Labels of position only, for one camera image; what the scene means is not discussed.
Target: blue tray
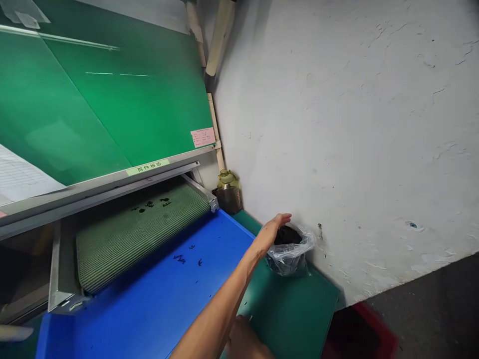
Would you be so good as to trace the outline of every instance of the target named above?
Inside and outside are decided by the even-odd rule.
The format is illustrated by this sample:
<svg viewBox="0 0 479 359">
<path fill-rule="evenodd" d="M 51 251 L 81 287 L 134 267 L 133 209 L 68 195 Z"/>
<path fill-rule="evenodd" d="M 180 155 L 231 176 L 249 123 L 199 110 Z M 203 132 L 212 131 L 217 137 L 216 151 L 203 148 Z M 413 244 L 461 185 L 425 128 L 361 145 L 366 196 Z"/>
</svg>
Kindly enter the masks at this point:
<svg viewBox="0 0 479 359">
<path fill-rule="evenodd" d="M 206 215 L 75 316 L 46 314 L 36 359 L 167 358 L 253 239 L 222 210 Z"/>
</svg>

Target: fingers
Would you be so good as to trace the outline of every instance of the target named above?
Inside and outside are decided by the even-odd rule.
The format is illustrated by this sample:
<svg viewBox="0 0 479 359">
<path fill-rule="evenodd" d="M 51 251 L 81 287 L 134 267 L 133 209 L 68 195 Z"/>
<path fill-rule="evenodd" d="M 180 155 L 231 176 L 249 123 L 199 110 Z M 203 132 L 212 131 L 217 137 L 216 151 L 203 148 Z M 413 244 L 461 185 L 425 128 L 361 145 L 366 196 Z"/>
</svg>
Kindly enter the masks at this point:
<svg viewBox="0 0 479 359">
<path fill-rule="evenodd" d="M 279 226 L 282 226 L 285 223 L 291 222 L 291 213 L 278 213 L 274 218 L 274 221 L 278 223 Z"/>
</svg>

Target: green conveyor belt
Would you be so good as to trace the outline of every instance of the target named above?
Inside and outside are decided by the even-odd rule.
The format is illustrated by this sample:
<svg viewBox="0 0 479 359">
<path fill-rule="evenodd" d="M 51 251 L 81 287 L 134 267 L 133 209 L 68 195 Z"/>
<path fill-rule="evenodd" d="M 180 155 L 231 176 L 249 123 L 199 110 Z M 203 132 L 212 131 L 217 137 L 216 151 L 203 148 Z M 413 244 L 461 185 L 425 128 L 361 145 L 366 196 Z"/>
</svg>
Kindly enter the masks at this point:
<svg viewBox="0 0 479 359">
<path fill-rule="evenodd" d="M 76 235 L 78 280 L 103 287 L 210 210 L 181 178 L 82 212 Z"/>
</svg>

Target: human arm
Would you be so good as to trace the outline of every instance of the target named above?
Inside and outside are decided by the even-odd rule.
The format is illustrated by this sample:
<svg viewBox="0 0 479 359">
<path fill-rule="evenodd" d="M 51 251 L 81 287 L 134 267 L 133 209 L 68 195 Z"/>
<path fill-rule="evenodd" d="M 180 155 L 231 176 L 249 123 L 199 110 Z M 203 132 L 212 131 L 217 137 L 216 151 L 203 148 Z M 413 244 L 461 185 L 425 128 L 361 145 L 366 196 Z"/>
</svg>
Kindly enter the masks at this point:
<svg viewBox="0 0 479 359">
<path fill-rule="evenodd" d="M 290 222 L 291 214 L 278 214 L 259 232 L 238 266 L 183 335 L 171 359 L 216 359 L 238 311 L 252 273 L 271 245 L 279 227 Z"/>
</svg>

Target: clear plastic bag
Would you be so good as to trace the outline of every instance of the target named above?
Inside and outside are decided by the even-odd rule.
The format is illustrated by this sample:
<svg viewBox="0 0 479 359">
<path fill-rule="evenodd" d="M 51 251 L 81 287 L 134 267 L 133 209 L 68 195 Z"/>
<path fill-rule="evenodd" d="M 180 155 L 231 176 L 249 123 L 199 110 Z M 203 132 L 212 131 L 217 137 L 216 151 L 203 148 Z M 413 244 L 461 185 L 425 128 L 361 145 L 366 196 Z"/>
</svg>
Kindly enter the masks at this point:
<svg viewBox="0 0 479 359">
<path fill-rule="evenodd" d="M 268 266 L 273 272 L 283 277 L 309 274 L 306 252 L 318 244 L 318 237 L 303 226 L 294 223 L 288 223 L 287 226 L 293 228 L 301 236 L 301 242 L 299 244 L 272 245 L 266 256 Z"/>
</svg>

